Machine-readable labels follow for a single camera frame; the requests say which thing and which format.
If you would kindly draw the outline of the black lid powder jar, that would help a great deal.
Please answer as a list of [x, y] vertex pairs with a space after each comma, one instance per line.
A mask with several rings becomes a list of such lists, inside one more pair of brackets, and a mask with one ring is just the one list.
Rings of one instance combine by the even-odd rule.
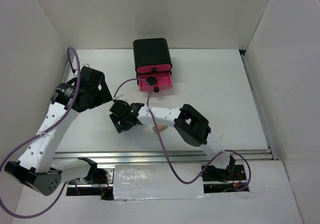
[[151, 87], [156, 87], [158, 85], [158, 80], [154, 76], [149, 76], [146, 78], [146, 82], [151, 86]]

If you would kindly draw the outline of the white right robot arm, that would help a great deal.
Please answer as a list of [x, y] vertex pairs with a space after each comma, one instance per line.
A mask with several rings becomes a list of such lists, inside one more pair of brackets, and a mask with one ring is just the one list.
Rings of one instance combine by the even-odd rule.
[[235, 174], [235, 159], [214, 137], [209, 121], [191, 105], [161, 108], [115, 100], [109, 111], [109, 117], [118, 133], [136, 125], [153, 124], [174, 128], [185, 143], [200, 148], [209, 158], [214, 158], [212, 164], [218, 178], [228, 180]]

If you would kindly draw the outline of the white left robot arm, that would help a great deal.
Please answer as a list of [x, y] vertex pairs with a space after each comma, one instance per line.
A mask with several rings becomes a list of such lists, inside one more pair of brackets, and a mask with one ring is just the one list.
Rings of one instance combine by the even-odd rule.
[[112, 100], [103, 72], [83, 66], [77, 79], [57, 86], [51, 97], [47, 115], [38, 131], [39, 137], [17, 161], [8, 161], [4, 170], [19, 183], [43, 194], [51, 195], [61, 183], [82, 179], [91, 184], [108, 173], [95, 161], [78, 157], [71, 161], [53, 163], [53, 157], [71, 123], [79, 113]]

